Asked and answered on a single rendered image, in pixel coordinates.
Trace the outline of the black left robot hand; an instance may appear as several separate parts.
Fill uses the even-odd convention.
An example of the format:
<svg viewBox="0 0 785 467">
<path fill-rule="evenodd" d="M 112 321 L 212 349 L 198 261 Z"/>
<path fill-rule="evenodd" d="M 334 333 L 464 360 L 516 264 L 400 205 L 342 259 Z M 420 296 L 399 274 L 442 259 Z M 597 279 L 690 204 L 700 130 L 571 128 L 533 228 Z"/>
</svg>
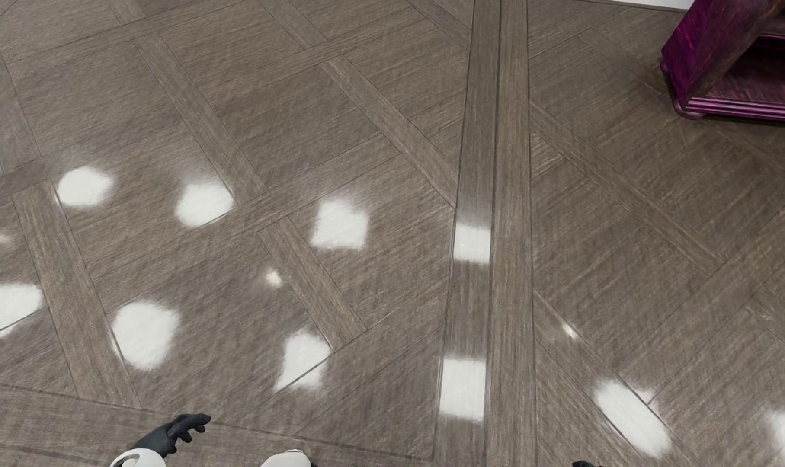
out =
<svg viewBox="0 0 785 467">
<path fill-rule="evenodd" d="M 205 426 L 211 422 L 211 416 L 203 413 L 180 414 L 171 422 L 159 426 L 137 441 L 133 449 L 146 449 L 156 452 L 162 459 L 177 452 L 176 443 L 193 441 L 190 430 L 204 433 Z"/>
</svg>

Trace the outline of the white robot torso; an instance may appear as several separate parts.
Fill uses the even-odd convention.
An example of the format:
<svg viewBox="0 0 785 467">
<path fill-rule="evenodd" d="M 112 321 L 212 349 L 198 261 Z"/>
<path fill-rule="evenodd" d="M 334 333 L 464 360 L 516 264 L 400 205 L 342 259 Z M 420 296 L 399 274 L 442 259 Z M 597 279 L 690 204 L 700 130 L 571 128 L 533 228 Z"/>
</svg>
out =
<svg viewBox="0 0 785 467">
<path fill-rule="evenodd" d="M 288 450 L 268 457 L 260 467 L 317 467 L 301 450 Z"/>
</svg>

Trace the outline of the purple wooden cabinet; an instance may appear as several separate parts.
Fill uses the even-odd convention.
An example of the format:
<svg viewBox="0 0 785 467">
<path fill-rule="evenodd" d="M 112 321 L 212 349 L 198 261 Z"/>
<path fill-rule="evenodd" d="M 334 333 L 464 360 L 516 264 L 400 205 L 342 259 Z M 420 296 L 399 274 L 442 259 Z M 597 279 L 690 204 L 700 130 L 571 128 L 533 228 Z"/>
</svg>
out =
<svg viewBox="0 0 785 467">
<path fill-rule="evenodd" d="M 686 118 L 785 122 L 785 0 L 694 0 L 660 69 Z"/>
</svg>

